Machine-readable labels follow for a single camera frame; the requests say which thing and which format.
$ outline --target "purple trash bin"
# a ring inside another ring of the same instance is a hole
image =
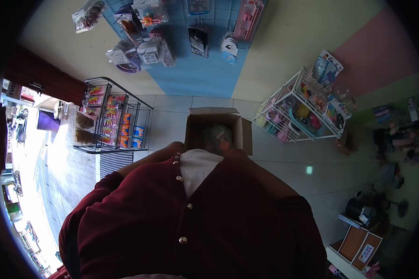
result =
[[[39,118],[37,119],[37,129],[57,132],[61,125],[60,119],[54,118],[54,113],[39,110]]]

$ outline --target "striped mat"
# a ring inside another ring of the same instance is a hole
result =
[[[101,159],[100,159],[101,179],[103,179],[104,176],[109,175],[112,172],[117,171],[128,164],[133,163],[133,161],[134,161],[133,152],[101,154]]]

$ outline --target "cardboard box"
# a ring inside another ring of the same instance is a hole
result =
[[[351,129],[344,129],[341,138],[335,141],[338,150],[341,154],[349,156],[352,153],[356,153],[358,151],[358,142],[354,137],[354,133]]]
[[[225,125],[233,133],[233,145],[242,149],[247,155],[253,155],[251,139],[251,122],[235,115],[234,108],[190,108],[186,121],[184,147],[189,149],[205,149],[203,131],[206,127]]]

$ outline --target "white shirt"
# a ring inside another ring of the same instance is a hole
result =
[[[192,149],[181,154],[180,172],[188,198],[222,160],[222,156],[203,149]]]

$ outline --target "pink wall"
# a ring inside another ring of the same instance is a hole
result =
[[[388,6],[332,55],[344,66],[335,83],[360,96],[419,72],[419,57],[408,32]]]

